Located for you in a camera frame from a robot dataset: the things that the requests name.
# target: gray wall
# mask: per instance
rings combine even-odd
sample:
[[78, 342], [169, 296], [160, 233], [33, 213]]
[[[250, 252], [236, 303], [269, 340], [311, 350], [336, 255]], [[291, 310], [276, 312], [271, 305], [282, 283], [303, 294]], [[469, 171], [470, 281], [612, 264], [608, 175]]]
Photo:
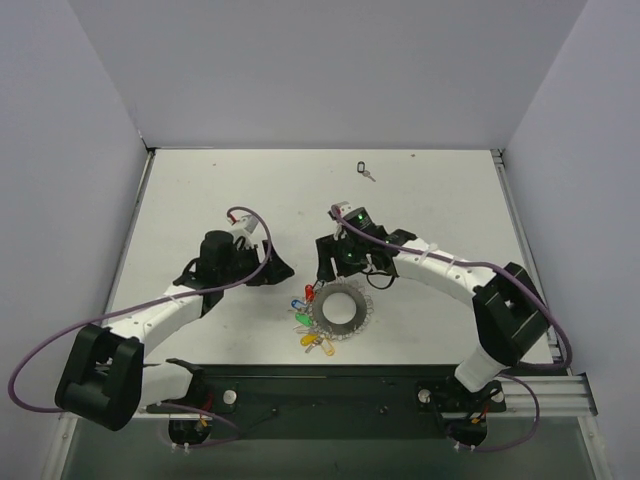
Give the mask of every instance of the gray wall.
[[[145, 157], [67, 2], [0, 3], [2, 385], [36, 343], [103, 308]], [[26, 399], [53, 406], [68, 340], [25, 371]], [[0, 415], [0, 477], [40, 478], [55, 416], [5, 394]]]
[[506, 152], [553, 310], [617, 478], [638, 478], [640, 4], [590, 0]]
[[152, 146], [506, 146], [585, 0], [70, 0]]

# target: purple cable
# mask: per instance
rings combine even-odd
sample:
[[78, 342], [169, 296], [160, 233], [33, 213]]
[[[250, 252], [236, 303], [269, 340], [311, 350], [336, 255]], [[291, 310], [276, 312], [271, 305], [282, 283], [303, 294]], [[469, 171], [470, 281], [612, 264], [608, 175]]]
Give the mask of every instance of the purple cable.
[[205, 288], [205, 289], [202, 289], [202, 290], [194, 290], [192, 292], [178, 293], [176, 295], [172, 295], [171, 297], [156, 298], [155, 300], [151, 300], [149, 302], [141, 303], [139, 305], [134, 305], [133, 307], [123, 308], [122, 310], [117, 310], [115, 312], [105, 313], [104, 315], [100, 315], [100, 316], [92, 318], [90, 320], [83, 320], [83, 321], [75, 323], [75, 324], [73, 324], [73, 325], [71, 325], [69, 327], [66, 327], [63, 330], [60, 330], [58, 333], [55, 333], [55, 334], [51, 335], [49, 338], [47, 338], [47, 339], [43, 340], [42, 342], [40, 342], [33, 350], [31, 350], [29, 353], [27, 353], [24, 356], [24, 358], [22, 360], [20, 360], [20, 362], [18, 362], [18, 365], [16, 365], [16, 367], [13, 369], [13, 372], [11, 373], [11, 376], [9, 377], [9, 382], [7, 384], [7, 391], [8, 391], [9, 398], [11, 399], [11, 401], [13, 403], [15, 403], [18, 407], [23, 408], [24, 410], [28, 410], [30, 412], [35, 412], [35, 413], [60, 413], [60, 412], [64, 411], [61, 408], [37, 407], [37, 406], [30, 405], [30, 404], [24, 402], [22, 399], [20, 399], [18, 397], [18, 395], [16, 393], [16, 380], [18, 378], [18, 375], [20, 375], [20, 372], [22, 371], [22, 369], [25, 367], [25, 365], [27, 363], [29, 363], [31, 361], [31, 359], [33, 357], [35, 357], [45, 347], [47, 347], [51, 343], [55, 342], [58, 338], [66, 335], [67, 333], [73, 332], [74, 330], [77, 330], [78, 328], [84, 327], [84, 326], [89, 325], [91, 323], [102, 322], [104, 320], [108, 320], [108, 319], [114, 318], [114, 317], [119, 317], [121, 315], [126, 315], [128, 313], [136, 312], [138, 310], [144, 310], [146, 308], [155, 307], [156, 305], [160, 305], [160, 304], [166, 303], [166, 302], [171, 302], [171, 301], [173, 301], [173, 300], [175, 300], [177, 298], [192, 297], [192, 296], [195, 296], [195, 295], [205, 295], [207, 293], [215, 293], [215, 292], [220, 292], [222, 290], [228, 290], [230, 288], [238, 287], [240, 285], [243, 285], [243, 284], [247, 283], [248, 281], [253, 279], [256, 275], [258, 275], [258, 273], [260, 273], [260, 271], [266, 266], [267, 262], [269, 261], [269, 258], [271, 257], [271, 251], [273, 249], [273, 244], [272, 244], [272, 241], [271, 241], [271, 232], [269, 231], [269, 227], [267, 227], [267, 224], [262, 219], [262, 217], [260, 215], [258, 215], [256, 212], [254, 212], [253, 210], [251, 210], [250, 208], [246, 208], [246, 207], [231, 207], [229, 210], [227, 210], [227, 216], [230, 216], [231, 212], [233, 212], [234, 210], [240, 210], [240, 211], [243, 211], [243, 212], [247, 212], [248, 214], [253, 215], [254, 217], [256, 217], [258, 222], [260, 222], [260, 224], [262, 225], [262, 228], [264, 228], [264, 232], [265, 232], [265, 234], [267, 236], [267, 251], [265, 253], [264, 260], [262, 260], [262, 263], [258, 266], [258, 268], [255, 269], [255, 271], [253, 273], [251, 273], [250, 275], [247, 275], [242, 280], [238, 280], [237, 282], [230, 283], [229, 285], [223, 285], [221, 287]]
[[538, 401], [538, 397], [534, 393], [533, 389], [529, 385], [527, 385], [525, 382], [520, 380], [519, 378], [512, 377], [511, 375], [506, 375], [504, 373], [501, 373], [498, 376], [522, 385], [531, 394], [531, 398], [533, 398], [533, 403], [536, 406], [536, 415], [533, 418], [533, 425], [531, 426], [531, 430], [529, 430], [529, 432], [526, 435], [516, 440], [504, 443], [502, 445], [496, 445], [495, 447], [476, 447], [472, 449], [469, 445], [458, 443], [465, 450], [472, 450], [473, 452], [478, 452], [478, 453], [503, 452], [505, 450], [509, 450], [510, 448], [517, 447], [518, 445], [522, 445], [523, 443], [528, 442], [533, 438], [533, 436], [536, 434], [536, 431], [538, 430], [538, 426], [540, 425], [540, 402]]
[[[356, 227], [349, 224], [344, 218], [342, 218], [342, 216], [340, 215], [340, 208], [337, 207], [336, 205], [333, 205], [331, 207], [331, 212], [333, 213], [334, 217], [336, 218], [336, 221], [340, 225], [352, 231], [356, 235], [359, 235], [362, 238], [375, 243], [376, 245], [380, 245], [382, 247], [389, 248], [392, 250], [398, 250], [400, 252], [411, 253], [413, 255], [422, 256], [425, 253], [422, 250], [417, 250], [415, 248], [401, 247], [399, 245], [393, 245], [390, 243], [383, 242], [382, 240], [379, 240], [371, 235], [368, 235], [358, 230]], [[495, 265], [490, 262], [464, 262], [461, 260], [454, 260], [454, 259], [445, 257], [443, 255], [438, 255], [437, 253], [433, 253], [433, 252], [427, 253], [427, 257], [431, 257], [436, 260], [440, 260], [442, 262], [446, 262], [452, 265], [457, 265], [463, 268], [483, 267], [483, 268], [488, 268], [490, 270], [493, 270], [495, 273], [506, 278], [513, 285], [515, 285], [518, 288], [518, 290], [520, 290], [527, 297], [527, 299], [530, 300], [531, 303], [533, 303], [536, 306], [536, 308], [542, 312], [542, 314], [545, 316], [549, 324], [551, 324], [551, 326], [554, 328], [554, 330], [558, 334], [558, 337], [560, 338], [561, 347], [563, 347], [564, 349], [563, 361], [560, 363], [546, 363], [546, 364], [520, 362], [518, 364], [519, 367], [528, 368], [531, 370], [538, 370], [538, 371], [540, 370], [552, 371], [552, 370], [562, 370], [565, 368], [569, 368], [569, 366], [571, 366], [571, 362], [573, 361], [573, 349], [571, 348], [571, 343], [569, 342], [569, 338], [567, 337], [567, 334], [562, 329], [562, 327], [558, 324], [558, 321], [553, 316], [553, 314], [549, 311], [547, 306], [544, 303], [542, 303], [542, 301], [538, 298], [538, 296], [534, 294], [531, 290], [529, 290], [529, 288], [527, 288], [527, 286], [524, 283], [522, 283], [516, 277], [511, 275], [504, 268], [499, 267], [498, 265]]]
[[[227, 425], [228, 427], [231, 427], [233, 430], [236, 431], [236, 435], [232, 436], [232, 437], [227, 437], [227, 438], [217, 438], [215, 440], [209, 440], [208, 442], [203, 442], [197, 445], [189, 445], [189, 450], [191, 449], [198, 449], [198, 448], [206, 448], [206, 447], [214, 447], [216, 445], [222, 445], [223, 443], [230, 443], [230, 442], [234, 442], [236, 440], [238, 440], [240, 438], [240, 429], [238, 428], [238, 426], [233, 423], [231, 420], [227, 420], [226, 418], [220, 417], [214, 413], [211, 412], [207, 412], [206, 410], [200, 410], [199, 408], [193, 408], [193, 407], [187, 407], [186, 405], [175, 405], [173, 403], [162, 403], [160, 404], [161, 407], [165, 407], [165, 408], [177, 408], [178, 410], [184, 410], [185, 412], [191, 412], [191, 413], [199, 413], [200, 415], [202, 415], [203, 417], [211, 417], [213, 420], [215, 420], [216, 422], [219, 423], [223, 423], [225, 425]], [[181, 448], [184, 450], [184, 446], [183, 445], [177, 445], [174, 444], [173, 442], [168, 441], [166, 438], [164, 438], [164, 435], [162, 434], [162, 427], [163, 424], [160, 424], [158, 426], [158, 438], [160, 438], [160, 441], [162, 443], [164, 443], [165, 445], [169, 446], [169, 447], [173, 447], [173, 445], [176, 445], [177, 448]]]

